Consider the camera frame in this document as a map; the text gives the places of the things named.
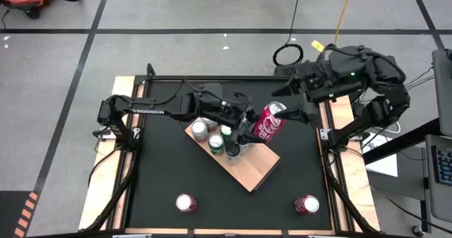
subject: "keyboard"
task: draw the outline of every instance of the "keyboard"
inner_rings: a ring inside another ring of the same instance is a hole
[[[435,153],[433,159],[436,182],[452,186],[452,152],[437,148]]]

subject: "yellow cable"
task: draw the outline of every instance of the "yellow cable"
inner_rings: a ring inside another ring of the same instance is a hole
[[[340,24],[342,23],[342,19],[343,19],[344,14],[345,14],[345,9],[347,9],[348,1],[349,0],[345,0],[344,8],[342,9],[342,13],[340,14],[338,27],[336,28],[336,35],[334,37],[334,44],[338,43],[339,28],[340,28]]]

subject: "orange and black hazard stripe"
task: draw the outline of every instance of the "orange and black hazard stripe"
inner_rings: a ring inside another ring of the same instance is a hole
[[[17,226],[14,229],[13,237],[25,237],[27,234],[33,213],[36,209],[37,197],[38,195],[35,192],[30,192],[30,195],[28,195],[28,198],[25,200],[22,213],[17,221]]]

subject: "green can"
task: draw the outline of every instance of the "green can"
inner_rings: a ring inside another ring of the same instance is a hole
[[[224,144],[223,138],[218,134],[213,134],[209,138],[209,148],[214,155],[220,156],[223,154]]]
[[[221,125],[220,127],[220,133],[223,139],[226,141],[231,136],[231,128],[225,125]]]

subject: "coca-cola logo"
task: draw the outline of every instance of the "coca-cola logo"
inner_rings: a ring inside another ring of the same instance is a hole
[[[275,118],[273,115],[267,116],[262,124],[259,124],[259,137],[263,139],[270,138],[280,128],[281,120]]]

